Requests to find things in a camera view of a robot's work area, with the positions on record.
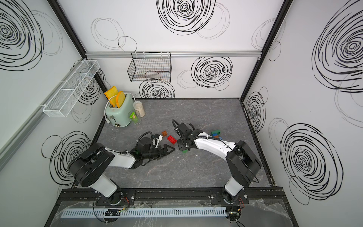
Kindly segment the dark green lego brick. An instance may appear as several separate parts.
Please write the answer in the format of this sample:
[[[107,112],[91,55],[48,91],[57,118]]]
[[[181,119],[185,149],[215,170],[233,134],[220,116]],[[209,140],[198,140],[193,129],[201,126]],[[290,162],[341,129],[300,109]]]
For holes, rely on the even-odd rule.
[[[217,135],[220,135],[221,131],[220,130],[215,130],[215,131],[212,131],[211,132],[211,135],[212,136],[217,136]]]

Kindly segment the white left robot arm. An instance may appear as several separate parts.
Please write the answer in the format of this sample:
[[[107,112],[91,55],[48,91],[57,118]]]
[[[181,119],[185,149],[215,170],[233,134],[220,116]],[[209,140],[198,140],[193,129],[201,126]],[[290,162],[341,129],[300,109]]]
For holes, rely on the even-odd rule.
[[[120,187],[104,172],[108,167],[136,169],[148,162],[159,160],[175,151],[167,144],[160,145],[159,139],[142,138],[130,151],[116,151],[96,143],[68,164],[68,171],[82,187],[90,187],[98,191],[117,205],[123,198]]]

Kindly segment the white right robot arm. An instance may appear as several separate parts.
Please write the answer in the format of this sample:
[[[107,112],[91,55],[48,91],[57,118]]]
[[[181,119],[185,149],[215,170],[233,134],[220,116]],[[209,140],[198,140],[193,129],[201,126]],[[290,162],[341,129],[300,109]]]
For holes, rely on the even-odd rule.
[[[172,120],[175,132],[179,135],[177,140],[179,150],[201,149],[208,151],[227,162],[231,177],[224,186],[224,196],[234,199],[240,191],[250,186],[252,182],[259,182],[257,174],[262,164],[243,141],[228,142],[208,135],[193,125],[178,123]]]

